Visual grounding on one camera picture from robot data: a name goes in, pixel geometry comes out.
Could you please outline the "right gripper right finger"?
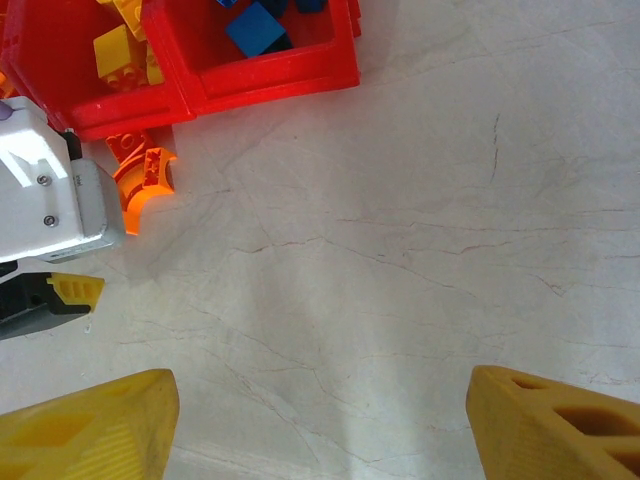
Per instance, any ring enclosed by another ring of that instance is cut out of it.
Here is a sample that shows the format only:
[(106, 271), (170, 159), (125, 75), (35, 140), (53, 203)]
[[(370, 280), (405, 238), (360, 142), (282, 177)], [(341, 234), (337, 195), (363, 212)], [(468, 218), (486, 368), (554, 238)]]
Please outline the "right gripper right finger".
[(500, 366), (472, 370), (466, 413), (488, 479), (636, 479), (639, 406)]

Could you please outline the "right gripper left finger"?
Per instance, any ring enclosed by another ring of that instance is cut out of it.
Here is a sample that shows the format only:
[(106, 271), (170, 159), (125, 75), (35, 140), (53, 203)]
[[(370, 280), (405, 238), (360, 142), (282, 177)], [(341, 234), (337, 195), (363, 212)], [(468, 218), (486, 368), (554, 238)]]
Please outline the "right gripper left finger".
[(151, 369), (1, 416), (3, 479), (161, 479), (179, 417), (169, 369)]

